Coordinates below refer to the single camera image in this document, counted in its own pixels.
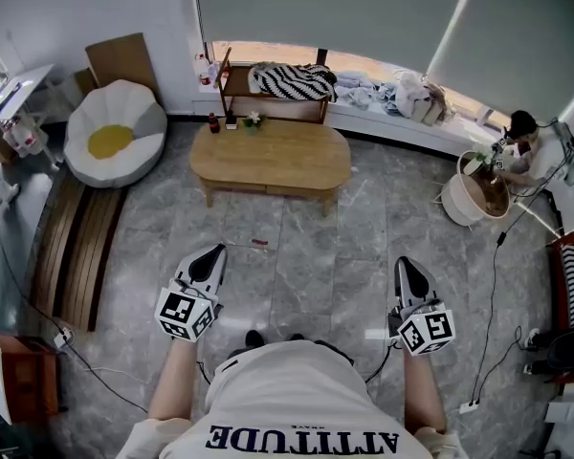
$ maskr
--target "bottle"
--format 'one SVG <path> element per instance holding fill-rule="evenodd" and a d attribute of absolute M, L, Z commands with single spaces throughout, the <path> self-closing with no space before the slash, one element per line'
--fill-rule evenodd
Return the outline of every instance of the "bottle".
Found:
<path fill-rule="evenodd" d="M 214 116 L 213 113 L 209 114 L 209 126 L 210 126 L 210 132 L 213 134 L 216 134 L 219 131 L 221 131 L 221 124 L 219 124 L 219 120 Z"/>

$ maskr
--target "small flower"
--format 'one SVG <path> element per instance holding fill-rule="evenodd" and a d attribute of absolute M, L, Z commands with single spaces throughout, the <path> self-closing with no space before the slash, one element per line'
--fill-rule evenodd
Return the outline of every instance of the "small flower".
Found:
<path fill-rule="evenodd" d="M 253 124 L 257 124 L 258 122 L 261 121 L 261 118 L 259 117 L 259 113 L 255 112 L 255 111 L 251 111 L 251 114 L 249 114 L 249 119 L 251 119 L 253 121 Z"/>

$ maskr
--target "wooden slat bench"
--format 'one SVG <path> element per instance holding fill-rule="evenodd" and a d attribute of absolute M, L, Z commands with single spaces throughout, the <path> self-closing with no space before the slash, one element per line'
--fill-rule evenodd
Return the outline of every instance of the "wooden slat bench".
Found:
<path fill-rule="evenodd" d="M 76 328 L 96 325 L 104 266 L 127 189 L 96 189 L 68 174 L 43 234 L 33 304 Z"/>

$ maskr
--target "electrical outlet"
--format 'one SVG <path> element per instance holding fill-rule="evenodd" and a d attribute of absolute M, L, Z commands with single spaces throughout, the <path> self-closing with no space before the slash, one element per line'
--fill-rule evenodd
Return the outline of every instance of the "electrical outlet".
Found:
<path fill-rule="evenodd" d="M 64 332 L 64 334 L 58 333 L 54 338 L 56 348 L 63 347 L 66 345 L 66 342 L 70 342 L 73 339 L 73 332 L 70 331 L 70 328 L 64 326 L 61 331 Z"/>
<path fill-rule="evenodd" d="M 471 403 L 463 403 L 459 407 L 459 414 L 463 415 L 464 413 L 470 413 L 471 411 L 476 410 L 478 408 L 479 403 L 480 403 L 479 400 L 476 400 L 475 402 L 471 402 Z"/>

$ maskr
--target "striped cushion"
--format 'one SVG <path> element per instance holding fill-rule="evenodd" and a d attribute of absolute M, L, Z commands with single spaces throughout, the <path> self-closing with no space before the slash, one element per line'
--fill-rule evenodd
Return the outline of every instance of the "striped cushion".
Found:
<path fill-rule="evenodd" d="M 562 246 L 562 264 L 565 274 L 565 286 L 567 290 L 567 311 L 570 327 L 574 326 L 574 246 Z"/>

